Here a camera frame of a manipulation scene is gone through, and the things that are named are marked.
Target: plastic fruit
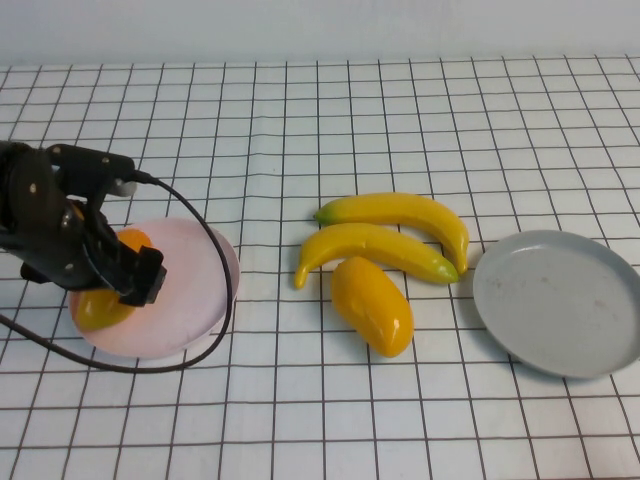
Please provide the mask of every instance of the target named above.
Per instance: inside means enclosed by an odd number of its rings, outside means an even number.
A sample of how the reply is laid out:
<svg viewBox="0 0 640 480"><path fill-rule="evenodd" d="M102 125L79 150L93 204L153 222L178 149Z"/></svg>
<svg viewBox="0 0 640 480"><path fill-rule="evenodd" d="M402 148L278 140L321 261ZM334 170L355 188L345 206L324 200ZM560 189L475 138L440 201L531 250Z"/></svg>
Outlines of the plastic fruit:
<svg viewBox="0 0 640 480"><path fill-rule="evenodd" d="M300 249L294 283L304 287L310 271L338 258L365 257L433 283L458 281L455 267L433 248L390 228L368 223L345 223L323 228Z"/></svg>
<svg viewBox="0 0 640 480"><path fill-rule="evenodd" d="M128 228L117 232L117 235L122 243L136 252L142 246L152 246L149 237L140 230ZM84 331L99 330L126 320L136 307L123 305L118 299L117 293L106 289L74 294L71 308L78 328Z"/></svg>
<svg viewBox="0 0 640 480"><path fill-rule="evenodd" d="M400 192L355 195L327 203L315 219L324 225L362 222L417 228L443 244L458 274L467 271L467 226L448 207L430 198Z"/></svg>
<svg viewBox="0 0 640 480"><path fill-rule="evenodd" d="M398 287L374 263L352 257L331 278L336 311L380 355L395 357L413 338L413 315Z"/></svg>

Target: yellow banana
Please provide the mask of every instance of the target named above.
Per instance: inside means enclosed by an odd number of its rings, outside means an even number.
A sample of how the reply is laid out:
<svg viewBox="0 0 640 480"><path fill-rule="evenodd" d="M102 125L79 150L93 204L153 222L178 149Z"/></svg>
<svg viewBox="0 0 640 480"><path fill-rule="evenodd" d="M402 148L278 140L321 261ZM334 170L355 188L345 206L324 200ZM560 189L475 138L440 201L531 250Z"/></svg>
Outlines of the yellow banana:
<svg viewBox="0 0 640 480"><path fill-rule="evenodd" d="M444 245L460 275L467 271L467 226L449 208L430 198L399 192L356 195L327 203L314 217L324 225L363 222L420 229Z"/></svg>
<svg viewBox="0 0 640 480"><path fill-rule="evenodd" d="M413 338L409 302L380 267L351 257L331 277L331 302L336 311L380 355L395 357Z"/></svg>
<svg viewBox="0 0 640 480"><path fill-rule="evenodd" d="M370 223L344 223L323 228L300 249L296 288L304 287L311 270L337 258L361 256L434 283L458 281L455 267L433 248L390 228Z"/></svg>

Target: table surface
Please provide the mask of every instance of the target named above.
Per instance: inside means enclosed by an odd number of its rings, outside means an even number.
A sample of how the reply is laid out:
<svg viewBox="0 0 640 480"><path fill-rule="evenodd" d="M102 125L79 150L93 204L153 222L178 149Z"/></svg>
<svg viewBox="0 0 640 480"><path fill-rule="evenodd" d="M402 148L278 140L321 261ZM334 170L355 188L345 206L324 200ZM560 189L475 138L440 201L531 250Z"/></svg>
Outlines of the table surface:
<svg viewBox="0 0 640 480"><path fill-rule="evenodd" d="M0 138L134 157L229 238L243 270L231 332L182 373L89 371L0 329L0 478L640 477L640 366L565 381L513 361L478 318L473 269L450 287L390 272L416 323L391 360L333 310L333 265L291 286L315 209L392 190L455 210L472 266L529 229L640 265L638 72L629 56L0 68ZM187 216L145 187L103 211L117 227ZM18 267L0 253L5 315L123 362Z"/></svg>

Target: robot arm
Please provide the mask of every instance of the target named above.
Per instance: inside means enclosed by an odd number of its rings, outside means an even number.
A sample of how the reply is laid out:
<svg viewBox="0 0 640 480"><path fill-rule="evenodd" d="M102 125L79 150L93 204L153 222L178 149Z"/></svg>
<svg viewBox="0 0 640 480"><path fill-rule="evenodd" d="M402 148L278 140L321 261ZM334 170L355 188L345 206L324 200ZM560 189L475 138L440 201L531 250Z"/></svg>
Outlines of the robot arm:
<svg viewBox="0 0 640 480"><path fill-rule="evenodd" d="M135 174L133 160L121 155L0 142L0 248L24 262L26 280L108 288L121 303L153 303L166 274L162 253L130 249L100 213L108 193L131 195Z"/></svg>

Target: wire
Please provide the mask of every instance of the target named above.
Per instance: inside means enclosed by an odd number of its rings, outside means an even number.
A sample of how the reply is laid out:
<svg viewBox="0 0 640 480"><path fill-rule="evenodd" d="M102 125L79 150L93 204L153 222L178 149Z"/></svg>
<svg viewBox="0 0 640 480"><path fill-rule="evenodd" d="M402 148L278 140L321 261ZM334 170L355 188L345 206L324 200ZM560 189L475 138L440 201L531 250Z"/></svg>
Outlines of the wire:
<svg viewBox="0 0 640 480"><path fill-rule="evenodd" d="M187 208L187 210L189 210L189 212L195 217L198 223L202 225L202 228L205 229L205 232L207 232L207 235L211 239L211 242L216 247L218 256L220 257L220 261L222 263L222 269L224 270L224 279L227 287L227 305L226 305L224 322L222 323L222 329L220 330L218 337L209 346L209 348L207 348L204 352L202 352L197 357L194 357L191 360L187 360L185 362L175 364L175 365L168 365L165 367L124 367L121 365L112 365L109 363L91 360L89 358L85 358L81 355L78 355L77 353L74 353L70 350L60 347L59 345L56 345L51 340L41 337L40 335L32 332L28 328L25 328L22 325L19 325L18 323L16 323L15 321L8 319L4 315L0 315L0 324L4 325L9 330L16 332L17 334L22 335L27 340L31 340L37 343L38 345L46 348L47 350L57 353L61 357L64 357L68 360L79 363L81 365L85 365L89 368L96 368L96 369L105 370L108 372L130 373L130 374L167 373L167 372L175 372L178 370L184 370L186 368L189 368L195 365L196 363L201 362L202 360L207 358L209 355L211 355L213 351L216 348L218 348L218 345L220 345L220 342L222 342L222 339L227 333L229 324L231 323L231 313L233 310L233 287L232 287L232 281L231 281L231 271L229 270L229 263L227 262L227 258L225 257L225 254L224 254L224 251L222 250L222 246L220 245L220 242L218 241L216 236L213 234L213 231L211 230L209 225L207 225L207 222L205 221L205 219L202 218L202 215L200 215L198 211L195 208L193 208L191 203L189 203L189 201L186 198L184 198L179 192L177 192L173 187L166 184L162 180L159 180L149 175L146 172L136 171L133 181L136 181L138 183L143 183L143 184L156 185L158 187L163 188L164 190L169 192L171 195L176 197Z"/></svg>

